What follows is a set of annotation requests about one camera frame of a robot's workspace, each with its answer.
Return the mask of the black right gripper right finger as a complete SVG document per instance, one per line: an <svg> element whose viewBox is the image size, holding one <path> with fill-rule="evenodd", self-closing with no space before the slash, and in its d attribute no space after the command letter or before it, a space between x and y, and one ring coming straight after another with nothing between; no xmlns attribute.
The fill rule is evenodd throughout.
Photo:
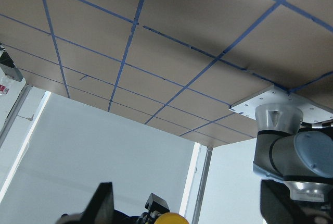
<svg viewBox="0 0 333 224"><path fill-rule="evenodd" d="M312 223L312 219L291 200L289 189L273 180L261 180L260 212L269 224Z"/></svg>

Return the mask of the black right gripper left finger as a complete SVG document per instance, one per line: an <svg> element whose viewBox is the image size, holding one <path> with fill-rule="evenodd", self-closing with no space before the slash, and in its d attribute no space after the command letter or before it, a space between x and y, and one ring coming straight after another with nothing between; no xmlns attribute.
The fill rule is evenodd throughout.
<svg viewBox="0 0 333 224"><path fill-rule="evenodd" d="M114 212L111 182L100 183L83 212L79 223L112 223Z"/></svg>

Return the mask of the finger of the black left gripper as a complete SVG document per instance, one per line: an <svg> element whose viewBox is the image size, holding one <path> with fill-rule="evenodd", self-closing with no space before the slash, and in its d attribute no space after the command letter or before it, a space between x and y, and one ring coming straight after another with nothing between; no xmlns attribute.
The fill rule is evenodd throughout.
<svg viewBox="0 0 333 224"><path fill-rule="evenodd" d="M143 213L143 220L157 220L161 215L170 212L167 202L153 193L148 197L145 209L147 211Z"/></svg>

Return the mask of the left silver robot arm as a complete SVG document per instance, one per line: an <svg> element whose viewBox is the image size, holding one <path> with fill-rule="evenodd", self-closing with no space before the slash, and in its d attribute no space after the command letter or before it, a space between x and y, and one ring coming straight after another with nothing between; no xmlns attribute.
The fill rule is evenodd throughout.
<svg viewBox="0 0 333 224"><path fill-rule="evenodd" d="M266 223L332 223L332 127L301 128L306 117L326 121L332 109L266 103L254 108L258 132L253 171L262 177Z"/></svg>

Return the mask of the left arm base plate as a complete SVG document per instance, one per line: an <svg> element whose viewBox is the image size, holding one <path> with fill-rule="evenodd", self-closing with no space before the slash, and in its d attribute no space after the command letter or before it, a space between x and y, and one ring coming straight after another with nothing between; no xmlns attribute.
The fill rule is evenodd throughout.
<svg viewBox="0 0 333 224"><path fill-rule="evenodd" d="M303 121L306 123L319 123L332 120L331 108L320 105L304 96L286 92L274 85L231 104L229 109L254 119L255 109L266 104L287 105L298 108L303 112Z"/></svg>

